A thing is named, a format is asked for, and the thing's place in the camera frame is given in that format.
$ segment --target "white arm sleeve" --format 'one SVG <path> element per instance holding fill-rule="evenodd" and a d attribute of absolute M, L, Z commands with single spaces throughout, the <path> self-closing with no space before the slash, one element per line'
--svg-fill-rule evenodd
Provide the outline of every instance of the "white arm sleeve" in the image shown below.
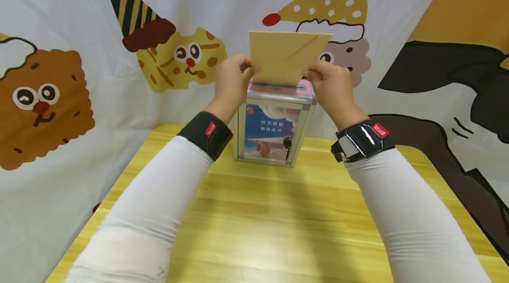
<path fill-rule="evenodd" d="M 451 212 L 397 149 L 345 166 L 378 227 L 395 283 L 491 282 Z"/>
<path fill-rule="evenodd" d="M 211 164 L 187 139 L 172 139 L 118 198 L 65 282 L 165 282 L 177 227 Z"/>

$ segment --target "red nose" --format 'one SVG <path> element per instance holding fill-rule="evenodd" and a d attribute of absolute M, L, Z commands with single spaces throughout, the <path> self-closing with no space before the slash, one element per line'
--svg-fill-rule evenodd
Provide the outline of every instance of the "red nose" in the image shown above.
<path fill-rule="evenodd" d="M 49 109 L 49 103 L 39 101 L 39 102 L 35 103 L 32 111 L 36 112 L 39 115 L 43 115 L 44 113 L 46 113 L 48 111 L 48 109 Z"/>
<path fill-rule="evenodd" d="M 187 66 L 189 66 L 190 68 L 194 68 L 194 59 L 192 59 L 192 58 L 188 57 L 188 58 L 186 59 L 186 64 L 187 64 Z"/>
<path fill-rule="evenodd" d="M 265 18 L 263 18 L 262 23 L 265 26 L 272 26 L 276 23 L 278 23 L 281 20 L 281 15 L 278 15 L 277 13 L 271 13 L 270 15 L 267 15 Z"/>

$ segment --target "metal box frame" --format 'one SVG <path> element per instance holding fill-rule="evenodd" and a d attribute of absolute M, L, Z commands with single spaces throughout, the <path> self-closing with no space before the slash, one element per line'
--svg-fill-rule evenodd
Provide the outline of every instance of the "metal box frame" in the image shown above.
<path fill-rule="evenodd" d="M 292 146 L 289 149 L 287 160 L 245 155 L 246 112 L 249 104 L 300 110 L 298 122 L 291 139 Z M 298 86 L 250 83 L 247 90 L 246 101 L 240 106 L 234 117 L 235 159 L 294 166 L 316 104 L 317 100 L 311 83 L 306 80 L 299 82 Z"/>

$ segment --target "envelope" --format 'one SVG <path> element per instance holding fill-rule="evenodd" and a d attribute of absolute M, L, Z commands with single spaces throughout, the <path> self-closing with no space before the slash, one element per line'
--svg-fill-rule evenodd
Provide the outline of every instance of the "envelope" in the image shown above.
<path fill-rule="evenodd" d="M 252 81 L 298 85 L 302 74 L 319 57 L 334 34 L 250 31 L 252 64 L 260 71 Z"/>

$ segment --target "yellow table surface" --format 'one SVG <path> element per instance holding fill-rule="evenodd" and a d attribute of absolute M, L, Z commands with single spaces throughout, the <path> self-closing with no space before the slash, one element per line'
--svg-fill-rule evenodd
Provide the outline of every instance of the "yellow table surface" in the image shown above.
<path fill-rule="evenodd" d="M 127 185 L 181 128 L 150 133 L 47 283 L 63 282 Z M 392 282 L 375 223 L 331 144 L 306 138 L 288 168 L 235 161 L 230 143 L 182 220 L 167 282 Z M 451 210 L 493 283 L 509 282 L 509 267 L 426 156 L 398 148 Z"/>

